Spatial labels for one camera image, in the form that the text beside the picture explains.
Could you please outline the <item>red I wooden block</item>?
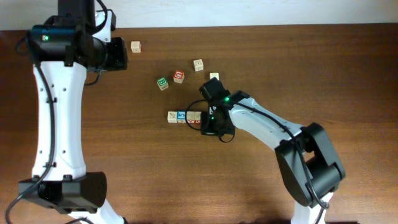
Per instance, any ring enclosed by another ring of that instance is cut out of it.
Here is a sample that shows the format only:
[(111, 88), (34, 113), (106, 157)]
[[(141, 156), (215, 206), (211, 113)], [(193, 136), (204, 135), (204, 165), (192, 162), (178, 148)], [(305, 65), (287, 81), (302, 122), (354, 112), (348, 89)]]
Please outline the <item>red I wooden block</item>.
[(201, 123), (201, 111), (196, 111), (195, 112), (194, 123), (195, 124), (200, 124)]

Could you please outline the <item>ice cream wooden block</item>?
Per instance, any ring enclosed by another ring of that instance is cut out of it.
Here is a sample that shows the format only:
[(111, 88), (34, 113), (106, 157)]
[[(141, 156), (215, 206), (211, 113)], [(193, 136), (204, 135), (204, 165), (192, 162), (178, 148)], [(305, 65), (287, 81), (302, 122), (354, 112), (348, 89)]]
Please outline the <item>ice cream wooden block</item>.
[(195, 112), (194, 111), (187, 111), (185, 118), (187, 120), (187, 123), (194, 123), (194, 118), (195, 118)]

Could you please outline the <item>plain wooden block row end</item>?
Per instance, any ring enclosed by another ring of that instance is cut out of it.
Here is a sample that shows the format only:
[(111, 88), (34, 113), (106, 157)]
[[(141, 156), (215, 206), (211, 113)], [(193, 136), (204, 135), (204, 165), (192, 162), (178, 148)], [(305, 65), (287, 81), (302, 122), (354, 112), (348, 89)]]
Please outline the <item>plain wooden block row end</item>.
[(176, 111), (169, 111), (167, 113), (167, 121), (169, 123), (177, 123), (177, 115), (178, 113)]

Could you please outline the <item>green N wooden block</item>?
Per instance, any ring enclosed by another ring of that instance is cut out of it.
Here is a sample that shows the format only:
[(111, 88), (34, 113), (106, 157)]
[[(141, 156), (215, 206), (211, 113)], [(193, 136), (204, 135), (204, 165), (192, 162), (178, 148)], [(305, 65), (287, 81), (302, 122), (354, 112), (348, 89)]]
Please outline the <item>green N wooden block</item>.
[(213, 78), (219, 80), (220, 79), (219, 73), (210, 73), (210, 79), (213, 79)]

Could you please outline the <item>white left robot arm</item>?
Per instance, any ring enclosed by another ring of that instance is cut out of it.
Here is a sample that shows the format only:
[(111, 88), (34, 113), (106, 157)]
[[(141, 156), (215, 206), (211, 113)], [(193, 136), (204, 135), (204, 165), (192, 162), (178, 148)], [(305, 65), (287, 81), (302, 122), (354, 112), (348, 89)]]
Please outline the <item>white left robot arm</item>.
[(81, 145), (87, 74), (127, 67), (124, 40), (111, 36), (116, 16), (97, 5), (59, 1), (57, 14), (22, 39), (37, 84), (39, 133), (32, 176), (19, 182), (17, 199), (69, 215), (73, 223), (125, 223), (107, 201), (105, 174), (87, 171)]

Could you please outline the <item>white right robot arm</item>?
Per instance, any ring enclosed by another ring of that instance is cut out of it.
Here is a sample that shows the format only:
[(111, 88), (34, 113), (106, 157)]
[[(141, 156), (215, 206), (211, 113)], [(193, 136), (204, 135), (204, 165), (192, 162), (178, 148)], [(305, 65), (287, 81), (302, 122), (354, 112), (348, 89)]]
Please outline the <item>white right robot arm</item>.
[(295, 200), (291, 222), (324, 223), (346, 171), (323, 127), (287, 121), (243, 91), (230, 93), (216, 78), (199, 91), (209, 106), (201, 115), (201, 133), (221, 139), (242, 129), (263, 142), (274, 151), (285, 188)]

